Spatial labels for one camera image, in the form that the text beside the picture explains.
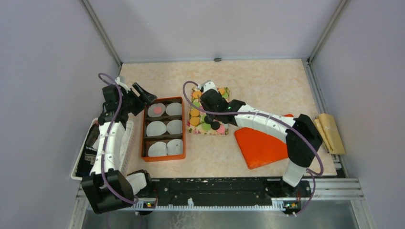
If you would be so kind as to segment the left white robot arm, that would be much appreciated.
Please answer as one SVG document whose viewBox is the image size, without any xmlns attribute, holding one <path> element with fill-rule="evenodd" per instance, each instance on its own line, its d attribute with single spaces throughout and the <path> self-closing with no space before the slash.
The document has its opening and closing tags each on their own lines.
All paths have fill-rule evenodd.
<svg viewBox="0 0 405 229">
<path fill-rule="evenodd" d="M 107 84 L 102 89 L 103 112 L 98 118 L 99 145 L 95 163 L 89 174 L 82 178 L 81 187 L 96 214 L 107 213 L 137 204 L 139 198 L 153 192 L 153 184 L 146 170 L 125 176 L 121 166 L 121 147 L 127 129 L 129 114 L 138 115 L 157 96 L 139 84 L 125 84 L 125 78 L 113 79 L 105 73 L 98 77 Z"/>
</svg>

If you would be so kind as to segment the orange cookie box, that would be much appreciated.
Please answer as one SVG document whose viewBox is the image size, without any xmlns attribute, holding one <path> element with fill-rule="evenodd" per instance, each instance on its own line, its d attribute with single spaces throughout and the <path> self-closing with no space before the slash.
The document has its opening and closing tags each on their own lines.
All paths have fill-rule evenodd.
<svg viewBox="0 0 405 229">
<path fill-rule="evenodd" d="M 143 118 L 140 156 L 145 162 L 186 158 L 185 114 L 181 97 L 160 98 Z"/>
</svg>

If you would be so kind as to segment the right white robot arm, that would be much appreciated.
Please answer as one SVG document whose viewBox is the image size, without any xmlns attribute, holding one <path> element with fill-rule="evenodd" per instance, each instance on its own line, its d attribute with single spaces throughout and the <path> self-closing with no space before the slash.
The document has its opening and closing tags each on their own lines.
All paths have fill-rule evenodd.
<svg viewBox="0 0 405 229">
<path fill-rule="evenodd" d="M 267 113 L 236 99 L 228 102 L 212 81 L 198 85 L 197 89 L 202 90 L 201 105 L 212 119 L 257 130 L 286 144 L 289 163 L 280 183 L 280 191 L 287 197 L 294 196 L 323 143 L 312 119 L 305 114 L 286 117 Z"/>
</svg>

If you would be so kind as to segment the floral tray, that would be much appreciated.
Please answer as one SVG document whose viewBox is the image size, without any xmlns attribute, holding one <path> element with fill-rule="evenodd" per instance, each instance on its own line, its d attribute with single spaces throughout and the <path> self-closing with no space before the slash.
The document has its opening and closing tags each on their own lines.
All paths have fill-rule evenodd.
<svg viewBox="0 0 405 229">
<path fill-rule="evenodd" d="M 229 87 L 217 87 L 217 90 L 221 96 L 227 101 L 230 102 L 230 89 Z M 202 92 L 196 87 L 192 88 L 192 93 L 190 97 L 191 103 L 203 109 L 200 97 Z M 190 134 L 198 135 L 217 135 L 217 136 L 226 136 L 229 134 L 229 124 L 223 124 L 220 121 L 214 120 L 210 122 L 207 118 L 206 113 L 203 113 L 192 105 L 189 106 L 189 120 L 187 122 L 186 130 Z"/>
</svg>

